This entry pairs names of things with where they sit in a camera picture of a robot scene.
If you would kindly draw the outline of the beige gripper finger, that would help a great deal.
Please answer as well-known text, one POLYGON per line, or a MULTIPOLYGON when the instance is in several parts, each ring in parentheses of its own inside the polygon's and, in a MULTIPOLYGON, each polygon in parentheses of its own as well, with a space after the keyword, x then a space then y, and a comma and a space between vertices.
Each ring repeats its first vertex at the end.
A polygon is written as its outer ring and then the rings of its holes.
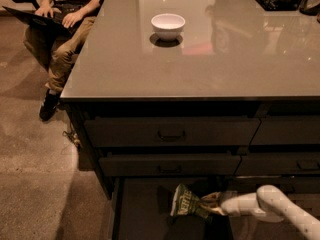
POLYGON ((221 196, 220 192, 213 192, 201 198, 203 202, 217 202, 221 196))
POLYGON ((205 206, 205 205, 201 204, 200 207, 202 209, 208 211, 209 213, 224 216, 224 212, 221 209, 221 207, 219 207, 219 206, 218 207, 209 207, 209 206, 205 206))

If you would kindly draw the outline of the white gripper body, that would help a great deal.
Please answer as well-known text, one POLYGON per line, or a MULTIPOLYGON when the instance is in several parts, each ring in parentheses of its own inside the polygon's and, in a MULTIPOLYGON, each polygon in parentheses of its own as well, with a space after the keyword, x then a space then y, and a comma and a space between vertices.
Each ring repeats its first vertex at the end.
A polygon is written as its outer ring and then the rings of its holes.
POLYGON ((220 207, 230 216, 253 215, 259 209, 255 193, 229 197, 222 201, 220 207))

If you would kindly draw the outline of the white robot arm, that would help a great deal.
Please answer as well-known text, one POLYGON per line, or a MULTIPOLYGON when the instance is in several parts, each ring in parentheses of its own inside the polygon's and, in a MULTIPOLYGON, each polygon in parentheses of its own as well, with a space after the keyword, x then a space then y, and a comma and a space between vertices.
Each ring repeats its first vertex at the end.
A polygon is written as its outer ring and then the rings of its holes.
POLYGON ((293 203, 279 188, 260 186, 255 192, 214 192, 204 196, 199 206, 222 216, 253 216, 263 222, 290 222, 305 240, 320 240, 320 220, 293 203))

